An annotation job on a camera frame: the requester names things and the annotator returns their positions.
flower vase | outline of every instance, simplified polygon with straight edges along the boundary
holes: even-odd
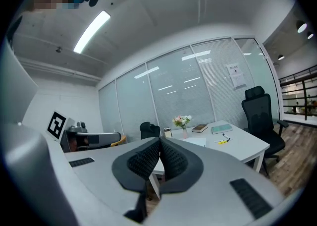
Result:
[[[186,129],[183,129],[183,136],[184,136],[184,139],[188,138],[188,133]]]

black mesh chair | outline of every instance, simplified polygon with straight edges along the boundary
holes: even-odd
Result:
[[[144,122],[140,125],[141,140],[150,137],[159,137],[160,127],[150,122]]]
[[[279,156],[274,154],[285,147],[281,134],[283,127],[288,127],[288,123],[278,120],[277,123],[280,124],[280,129],[278,134],[274,132],[270,95],[265,94],[261,86],[248,89],[245,93],[246,99],[242,101],[242,108],[248,119],[248,128],[244,130],[269,144],[262,163],[269,177],[265,158],[276,158],[276,161],[279,161]]]

small bottle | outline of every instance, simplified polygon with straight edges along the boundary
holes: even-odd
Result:
[[[164,128],[164,134],[165,134],[166,138],[172,138],[173,137],[172,132],[170,130],[170,127],[169,128]]]

ceiling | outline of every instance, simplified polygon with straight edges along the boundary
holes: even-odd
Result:
[[[13,47],[18,57],[97,77],[132,53],[169,34],[207,23],[250,24],[262,0],[99,0],[91,8],[48,10],[23,15]],[[79,38],[105,10],[111,19],[83,50]]]
[[[296,22],[298,20],[307,23],[307,28],[302,33],[297,32]],[[309,41],[307,39],[308,31],[313,32],[312,24],[302,9],[296,4],[264,44],[272,61],[278,63],[278,56],[280,54],[285,56],[283,61],[286,61],[287,56],[290,56]]]

pen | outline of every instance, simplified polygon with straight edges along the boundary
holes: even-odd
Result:
[[[228,140],[230,140],[230,138],[227,136],[227,135],[225,135],[224,133],[222,134],[224,137],[226,137]]]
[[[220,141],[220,142],[218,142],[218,144],[222,144],[222,143],[226,143],[226,142],[228,142],[229,140],[226,140],[226,141]]]

